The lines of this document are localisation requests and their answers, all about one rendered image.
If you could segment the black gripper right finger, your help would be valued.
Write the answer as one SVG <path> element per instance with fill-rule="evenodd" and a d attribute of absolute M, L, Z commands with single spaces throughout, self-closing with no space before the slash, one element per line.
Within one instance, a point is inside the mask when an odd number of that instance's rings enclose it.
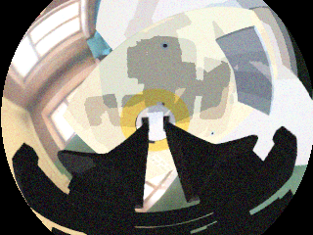
<path fill-rule="evenodd" d="M 214 144 L 169 121 L 164 122 L 164 132 L 188 204 L 199 200 L 199 193 L 223 162 L 254 150 L 258 140 L 257 134 L 251 134 Z"/>

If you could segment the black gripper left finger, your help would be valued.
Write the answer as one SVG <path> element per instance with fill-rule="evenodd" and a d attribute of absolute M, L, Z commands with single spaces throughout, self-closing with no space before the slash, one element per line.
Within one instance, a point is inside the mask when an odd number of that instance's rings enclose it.
<path fill-rule="evenodd" d="M 148 123 L 140 125 L 116 148 L 106 153 L 59 150 L 58 158 L 71 176 L 116 184 L 136 207 L 144 205 L 146 165 L 149 155 Z"/>

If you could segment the grey cylinder with two slots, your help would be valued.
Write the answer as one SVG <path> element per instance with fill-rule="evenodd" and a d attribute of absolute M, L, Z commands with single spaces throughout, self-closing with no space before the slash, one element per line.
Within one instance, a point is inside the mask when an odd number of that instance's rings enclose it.
<path fill-rule="evenodd" d="M 144 122 L 148 123 L 149 140 L 157 141 L 165 138 L 164 122 L 169 121 L 176 124 L 175 117 L 166 109 L 161 102 L 156 102 L 156 106 L 149 106 L 142 110 L 137 117 L 137 128 Z"/>

